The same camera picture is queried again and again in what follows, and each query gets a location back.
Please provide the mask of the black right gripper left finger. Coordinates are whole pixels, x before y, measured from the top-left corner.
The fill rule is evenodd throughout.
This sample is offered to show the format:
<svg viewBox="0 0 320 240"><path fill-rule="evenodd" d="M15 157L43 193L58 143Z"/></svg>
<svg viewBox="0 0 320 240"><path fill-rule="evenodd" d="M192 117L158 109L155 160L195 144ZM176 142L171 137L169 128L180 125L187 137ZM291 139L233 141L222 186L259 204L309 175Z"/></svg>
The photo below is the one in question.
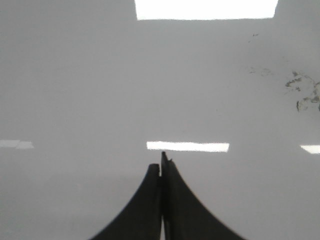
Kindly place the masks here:
<svg viewBox="0 0 320 240"><path fill-rule="evenodd" d="M162 227L160 166L152 163L122 211L93 240L159 240Z"/></svg>

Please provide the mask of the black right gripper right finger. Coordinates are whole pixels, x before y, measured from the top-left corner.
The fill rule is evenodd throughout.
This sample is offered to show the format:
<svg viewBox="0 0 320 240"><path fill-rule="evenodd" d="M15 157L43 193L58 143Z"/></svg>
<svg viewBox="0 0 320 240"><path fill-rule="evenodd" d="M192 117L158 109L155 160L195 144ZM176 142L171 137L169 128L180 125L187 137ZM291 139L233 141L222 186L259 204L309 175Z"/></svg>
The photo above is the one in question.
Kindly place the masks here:
<svg viewBox="0 0 320 240"><path fill-rule="evenodd" d="M162 215L166 240L242 240L216 218L185 183L173 160L161 153Z"/></svg>

